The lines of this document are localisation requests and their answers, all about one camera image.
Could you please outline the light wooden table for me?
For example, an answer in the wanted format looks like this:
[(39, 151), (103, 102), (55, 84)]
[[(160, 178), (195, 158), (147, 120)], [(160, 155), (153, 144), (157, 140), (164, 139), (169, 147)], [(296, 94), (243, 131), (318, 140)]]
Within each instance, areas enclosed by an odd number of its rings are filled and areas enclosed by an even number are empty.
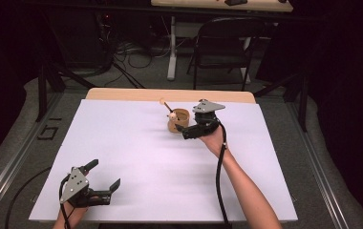
[(86, 95), (89, 100), (125, 101), (165, 101), (192, 102), (207, 99), (214, 102), (255, 103), (250, 92), (198, 91), (198, 90), (159, 90), (159, 89), (121, 89), (92, 88)]

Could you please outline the aluminium floor rail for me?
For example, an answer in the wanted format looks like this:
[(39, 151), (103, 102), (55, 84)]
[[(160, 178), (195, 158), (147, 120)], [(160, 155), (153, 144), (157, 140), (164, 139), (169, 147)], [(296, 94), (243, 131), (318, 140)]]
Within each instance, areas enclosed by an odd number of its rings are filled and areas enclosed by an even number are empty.
[(48, 115), (52, 113), (61, 97), (62, 94), (48, 95), (47, 112), (37, 121), (38, 98), (27, 94), (19, 116), (0, 145), (0, 201), (25, 161), (35, 135), (40, 132), (42, 125), (48, 120)]
[(322, 198), (325, 202), (325, 205), (327, 206), (327, 209), (330, 213), (331, 220), (334, 224), (335, 229), (350, 229), (349, 224), (347, 223), (343, 214), (343, 211), (339, 206), (338, 200), (333, 192), (333, 189), (331, 188), (322, 164), (320, 163), (319, 157), (316, 154), (315, 148), (311, 143), (310, 136), (307, 132), (303, 131), (302, 126), (297, 120), (298, 112), (295, 105), (291, 102), (288, 102), (286, 106), (288, 108), (288, 112), (290, 113), (291, 119), (294, 121), (297, 132), (301, 136), (302, 142), (305, 145), (310, 168), (312, 170), (313, 176), (316, 180)]

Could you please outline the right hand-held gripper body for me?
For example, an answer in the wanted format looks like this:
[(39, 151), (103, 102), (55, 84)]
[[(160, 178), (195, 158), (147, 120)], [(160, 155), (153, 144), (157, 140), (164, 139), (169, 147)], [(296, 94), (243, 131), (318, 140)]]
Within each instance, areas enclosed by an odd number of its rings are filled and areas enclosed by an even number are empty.
[(201, 99), (199, 104), (193, 107), (196, 124), (181, 129), (183, 138), (198, 138), (212, 134), (221, 123), (216, 112), (224, 108), (225, 105)]

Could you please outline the black metal stand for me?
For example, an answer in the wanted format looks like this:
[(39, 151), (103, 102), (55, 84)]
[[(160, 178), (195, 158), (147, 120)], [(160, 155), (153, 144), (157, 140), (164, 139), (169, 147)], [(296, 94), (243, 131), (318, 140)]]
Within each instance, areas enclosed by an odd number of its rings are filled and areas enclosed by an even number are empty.
[(48, 98), (47, 98), (47, 85), (50, 85), (55, 92), (63, 93), (66, 89), (63, 80), (61, 79), (60, 74), (64, 76), (68, 76), (75, 82), (84, 86), (87, 89), (95, 88), (96, 85), (90, 83), (85, 80), (81, 76), (69, 71), (62, 65), (45, 61), (40, 69), (38, 74), (38, 116), (36, 121), (39, 122), (46, 115), (48, 111)]
[(268, 86), (265, 86), (262, 90), (256, 92), (254, 96), (261, 97), (281, 86), (287, 86), (283, 95), (283, 98), (286, 102), (293, 102), (297, 95), (300, 95), (297, 120), (302, 131), (305, 132), (307, 130), (306, 113), (308, 105), (309, 83), (310, 78), (306, 74), (296, 73), (275, 81)]

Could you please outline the black folding chair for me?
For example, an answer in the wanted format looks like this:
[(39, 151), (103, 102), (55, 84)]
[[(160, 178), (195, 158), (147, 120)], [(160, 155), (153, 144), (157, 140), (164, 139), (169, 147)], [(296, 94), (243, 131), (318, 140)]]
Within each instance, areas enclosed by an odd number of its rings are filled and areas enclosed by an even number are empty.
[(241, 90), (246, 88), (254, 49), (266, 28), (261, 19), (221, 17), (204, 23), (196, 36), (187, 72), (193, 70), (193, 89), (197, 89), (198, 69), (245, 68)]

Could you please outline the wooden desk with white legs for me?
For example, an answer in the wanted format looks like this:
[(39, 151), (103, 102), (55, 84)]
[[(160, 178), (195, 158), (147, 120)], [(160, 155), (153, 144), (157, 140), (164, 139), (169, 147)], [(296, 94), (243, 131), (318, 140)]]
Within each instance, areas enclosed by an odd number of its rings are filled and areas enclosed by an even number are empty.
[[(260, 12), (292, 12), (293, 6), (288, 0), (246, 0), (246, 3), (228, 6), (226, 0), (151, 0), (155, 7), (182, 8), (182, 9), (207, 9), (207, 10), (243, 10)], [(175, 80), (176, 77), (176, 34), (177, 23), (175, 16), (171, 16), (170, 29), (170, 59), (167, 79)]]

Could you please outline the round wooden holder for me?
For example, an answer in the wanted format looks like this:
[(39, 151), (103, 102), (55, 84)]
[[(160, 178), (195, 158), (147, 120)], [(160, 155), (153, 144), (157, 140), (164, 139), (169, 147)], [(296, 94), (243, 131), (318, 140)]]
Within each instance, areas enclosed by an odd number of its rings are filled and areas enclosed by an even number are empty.
[(182, 125), (186, 128), (189, 125), (190, 113), (186, 109), (174, 109), (173, 111), (177, 115), (177, 120), (170, 121), (168, 117), (167, 127), (171, 133), (177, 133), (178, 130), (176, 129), (175, 124)]

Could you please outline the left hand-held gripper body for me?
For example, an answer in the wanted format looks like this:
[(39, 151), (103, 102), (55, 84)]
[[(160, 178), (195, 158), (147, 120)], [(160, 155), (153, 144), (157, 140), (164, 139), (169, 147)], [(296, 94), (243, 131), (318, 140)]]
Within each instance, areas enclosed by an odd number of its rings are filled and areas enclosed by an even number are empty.
[(73, 207), (90, 207), (109, 205), (110, 191), (95, 191), (90, 187), (87, 175), (80, 172), (80, 167), (74, 167), (70, 174), (64, 178), (64, 189), (60, 194), (61, 204), (69, 201)]

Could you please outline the person's left hand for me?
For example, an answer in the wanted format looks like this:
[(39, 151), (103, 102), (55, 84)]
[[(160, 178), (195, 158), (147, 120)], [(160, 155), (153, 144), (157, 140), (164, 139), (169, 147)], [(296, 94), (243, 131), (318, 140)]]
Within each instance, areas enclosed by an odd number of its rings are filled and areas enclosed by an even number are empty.
[(87, 207), (73, 207), (69, 201), (64, 203), (64, 209), (69, 221), (80, 221), (88, 211)]

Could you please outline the white table mat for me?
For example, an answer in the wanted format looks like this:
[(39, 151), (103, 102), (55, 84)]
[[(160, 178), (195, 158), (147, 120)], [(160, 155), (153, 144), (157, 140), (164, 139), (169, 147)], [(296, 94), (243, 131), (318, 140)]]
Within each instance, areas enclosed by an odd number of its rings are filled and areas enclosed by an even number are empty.
[[(281, 221), (295, 221), (285, 178), (257, 104), (226, 102), (216, 113), (229, 149), (266, 196)], [(198, 139), (167, 129), (159, 102), (81, 101), (30, 218), (51, 221), (58, 212), (60, 182), (75, 166), (97, 159), (91, 188), (106, 190), (120, 179), (109, 205), (89, 209), (94, 222), (208, 223), (245, 216), (225, 172)]]

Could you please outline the person's right hand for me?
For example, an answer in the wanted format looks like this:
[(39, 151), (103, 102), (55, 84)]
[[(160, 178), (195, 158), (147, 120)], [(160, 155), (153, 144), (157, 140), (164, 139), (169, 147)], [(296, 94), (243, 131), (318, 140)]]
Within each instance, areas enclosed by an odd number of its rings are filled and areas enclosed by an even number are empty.
[(216, 157), (220, 157), (223, 147), (225, 147), (224, 158), (231, 156), (231, 152), (224, 140), (223, 128), (221, 126), (219, 126), (212, 134), (201, 136), (200, 141), (202, 141), (207, 149)]

